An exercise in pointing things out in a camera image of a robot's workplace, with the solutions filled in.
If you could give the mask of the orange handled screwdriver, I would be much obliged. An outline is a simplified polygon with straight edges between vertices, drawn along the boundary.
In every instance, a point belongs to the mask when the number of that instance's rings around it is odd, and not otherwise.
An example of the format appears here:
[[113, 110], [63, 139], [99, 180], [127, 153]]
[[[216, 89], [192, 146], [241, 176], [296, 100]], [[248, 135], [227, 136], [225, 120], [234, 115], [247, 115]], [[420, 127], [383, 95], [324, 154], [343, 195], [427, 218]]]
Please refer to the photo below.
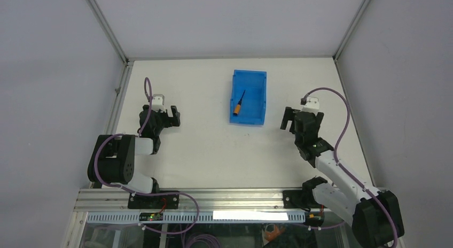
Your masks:
[[233, 110], [233, 113], [232, 113], [233, 116], [237, 116], [237, 115], [239, 114], [240, 109], [241, 109], [241, 105], [242, 105], [242, 102], [243, 102], [243, 97], [244, 97], [244, 95], [245, 95], [245, 92], [246, 92], [246, 91], [244, 90], [244, 91], [243, 91], [243, 94], [241, 95], [240, 100], [239, 100], [238, 103], [236, 104], [236, 106], [235, 106], [235, 108], [234, 108], [234, 110]]

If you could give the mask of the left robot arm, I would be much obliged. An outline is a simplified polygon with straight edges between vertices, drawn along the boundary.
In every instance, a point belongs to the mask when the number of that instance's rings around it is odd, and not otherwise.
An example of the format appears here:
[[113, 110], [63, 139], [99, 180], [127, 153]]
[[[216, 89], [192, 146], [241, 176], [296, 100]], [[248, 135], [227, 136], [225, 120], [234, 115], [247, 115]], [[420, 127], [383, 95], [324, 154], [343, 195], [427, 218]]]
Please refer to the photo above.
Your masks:
[[141, 193], [140, 202], [143, 205], [157, 207], [161, 201], [158, 182], [135, 168], [135, 157], [157, 154], [163, 129], [181, 125], [177, 107], [172, 105], [170, 109], [172, 115], [163, 106], [155, 109], [144, 105], [139, 114], [137, 135], [98, 136], [87, 169], [89, 180]]

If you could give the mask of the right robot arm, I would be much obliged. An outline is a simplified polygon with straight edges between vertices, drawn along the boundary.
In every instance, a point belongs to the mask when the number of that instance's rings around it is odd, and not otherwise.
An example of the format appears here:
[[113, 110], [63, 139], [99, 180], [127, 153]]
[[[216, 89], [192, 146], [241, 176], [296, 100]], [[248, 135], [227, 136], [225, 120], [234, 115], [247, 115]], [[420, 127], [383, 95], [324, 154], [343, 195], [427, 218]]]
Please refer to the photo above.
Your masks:
[[381, 247], [405, 234], [398, 198], [360, 180], [335, 157], [334, 147], [319, 135], [323, 113], [286, 107], [280, 125], [295, 136], [301, 158], [325, 177], [303, 182], [301, 189], [284, 192], [284, 206], [309, 212], [327, 207], [348, 224], [361, 247]]

